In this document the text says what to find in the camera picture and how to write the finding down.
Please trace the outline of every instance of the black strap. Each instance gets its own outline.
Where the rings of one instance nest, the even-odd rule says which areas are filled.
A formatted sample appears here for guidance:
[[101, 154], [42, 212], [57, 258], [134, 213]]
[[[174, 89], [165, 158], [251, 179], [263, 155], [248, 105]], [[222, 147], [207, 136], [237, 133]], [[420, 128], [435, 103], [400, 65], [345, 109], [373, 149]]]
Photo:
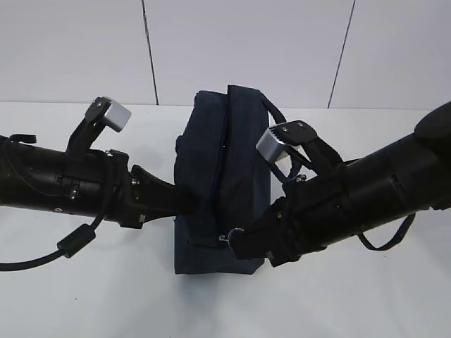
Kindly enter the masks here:
[[404, 239], [404, 236], [407, 234], [407, 230], [410, 228], [410, 225], [414, 222], [415, 214], [408, 215], [403, 221], [393, 238], [388, 241], [383, 246], [376, 248], [373, 244], [369, 242], [369, 240], [365, 237], [363, 233], [359, 234], [358, 237], [362, 244], [368, 249], [372, 251], [387, 251], [393, 248], [395, 245], [401, 243]]

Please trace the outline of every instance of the navy blue bag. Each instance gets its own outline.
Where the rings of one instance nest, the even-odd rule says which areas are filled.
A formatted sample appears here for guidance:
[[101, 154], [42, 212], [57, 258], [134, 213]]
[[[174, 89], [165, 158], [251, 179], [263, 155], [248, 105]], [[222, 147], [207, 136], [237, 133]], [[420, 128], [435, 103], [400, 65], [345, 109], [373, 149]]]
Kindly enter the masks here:
[[263, 259], [238, 260], [220, 236], [254, 222], [270, 206], [271, 172], [255, 146], [283, 115], [256, 89], [199, 92], [177, 139], [175, 185], [199, 198], [192, 215], [175, 219], [175, 273], [252, 274]]

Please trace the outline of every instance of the screw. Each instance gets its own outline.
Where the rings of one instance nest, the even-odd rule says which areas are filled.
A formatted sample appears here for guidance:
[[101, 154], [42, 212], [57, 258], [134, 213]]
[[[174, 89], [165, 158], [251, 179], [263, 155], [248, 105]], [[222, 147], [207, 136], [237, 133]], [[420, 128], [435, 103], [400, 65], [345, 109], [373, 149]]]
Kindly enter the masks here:
[[304, 174], [301, 174], [301, 175], [299, 175], [299, 176], [296, 177], [296, 182], [297, 182], [297, 183], [303, 182], [303, 181], [305, 181], [306, 179], [307, 179], [307, 176], [304, 175]]

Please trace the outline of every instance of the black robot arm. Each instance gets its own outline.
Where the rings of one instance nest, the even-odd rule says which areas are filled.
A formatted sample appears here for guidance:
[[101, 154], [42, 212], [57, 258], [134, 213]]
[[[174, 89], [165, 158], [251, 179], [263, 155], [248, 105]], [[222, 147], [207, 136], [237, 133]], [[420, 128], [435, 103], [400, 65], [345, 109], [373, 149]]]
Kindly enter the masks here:
[[140, 229], [145, 222], [189, 213], [195, 199], [138, 165], [128, 171], [128, 155], [92, 150], [105, 127], [120, 132], [131, 113], [98, 97], [70, 136], [64, 152], [31, 146], [32, 135], [0, 137], [0, 205], [95, 217], [58, 243], [58, 251], [30, 262], [0, 264], [24, 270], [59, 256], [71, 257], [95, 238], [103, 219]]
[[[268, 257], [277, 266], [354, 235], [381, 251], [400, 242], [417, 211], [451, 206], [451, 103], [429, 113], [412, 134], [355, 161], [344, 162], [303, 121], [269, 128], [257, 148], [271, 165], [298, 153], [317, 176], [286, 182], [286, 197], [254, 224], [230, 232], [238, 258]], [[363, 235], [405, 216], [386, 246], [374, 248]]]

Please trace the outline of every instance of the black cable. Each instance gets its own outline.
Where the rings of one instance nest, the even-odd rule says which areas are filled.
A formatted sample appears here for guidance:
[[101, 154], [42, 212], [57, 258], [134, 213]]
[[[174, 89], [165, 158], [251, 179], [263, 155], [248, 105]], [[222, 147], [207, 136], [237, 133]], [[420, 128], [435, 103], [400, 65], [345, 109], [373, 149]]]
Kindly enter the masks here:
[[62, 250], [57, 250], [47, 256], [36, 258], [31, 261], [17, 263], [0, 263], [0, 271], [21, 271], [36, 268], [38, 266], [55, 261], [57, 258], [62, 257], [62, 255], [64, 255], [64, 252]]
[[106, 169], [106, 181], [104, 187], [104, 198], [102, 200], [101, 208], [96, 218], [92, 221], [91, 227], [96, 230], [100, 225], [100, 222], [104, 219], [106, 212], [108, 211], [108, 207], [110, 204], [111, 196], [113, 195], [113, 186], [114, 186], [114, 176], [113, 176], [113, 165], [110, 162], [110, 158], [103, 154], [104, 157], [104, 165]]

